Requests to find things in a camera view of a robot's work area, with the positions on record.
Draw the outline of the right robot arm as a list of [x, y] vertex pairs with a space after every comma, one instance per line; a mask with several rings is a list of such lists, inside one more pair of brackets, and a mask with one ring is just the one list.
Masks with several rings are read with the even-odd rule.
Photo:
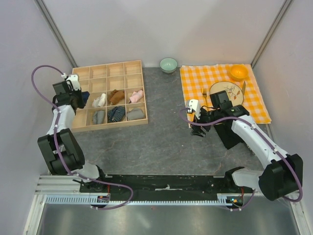
[[213, 106], [203, 108], [199, 101], [187, 102], [187, 113], [194, 114], [190, 122], [192, 135], [204, 137], [213, 126], [227, 149], [244, 142], [263, 166], [262, 171], [236, 167], [225, 173], [224, 187], [234, 193], [241, 187], [259, 190], [274, 201], [295, 191], [303, 197], [303, 160], [280, 148], [255, 123], [243, 105], [234, 106], [225, 91], [210, 95]]

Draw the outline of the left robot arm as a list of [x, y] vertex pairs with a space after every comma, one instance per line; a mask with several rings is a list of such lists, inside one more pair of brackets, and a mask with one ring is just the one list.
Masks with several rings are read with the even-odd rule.
[[67, 175], [65, 167], [60, 160], [61, 152], [64, 162], [72, 174], [80, 174], [81, 191], [103, 192], [107, 189], [107, 180], [103, 171], [96, 165], [86, 162], [84, 153], [76, 141], [72, 131], [72, 123], [78, 108], [84, 108], [81, 86], [78, 81], [67, 79], [53, 84], [55, 96], [52, 103], [54, 114], [52, 126], [46, 135], [38, 138], [37, 143], [43, 155], [48, 170], [52, 175]]

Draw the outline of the navy blue underwear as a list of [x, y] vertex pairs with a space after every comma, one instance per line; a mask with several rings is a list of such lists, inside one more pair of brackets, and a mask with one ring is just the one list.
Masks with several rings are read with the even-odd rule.
[[88, 101], [88, 98], [90, 96], [90, 93], [88, 91], [86, 92], [82, 92], [82, 100], [83, 100], [83, 103], [86, 105], [87, 101]]

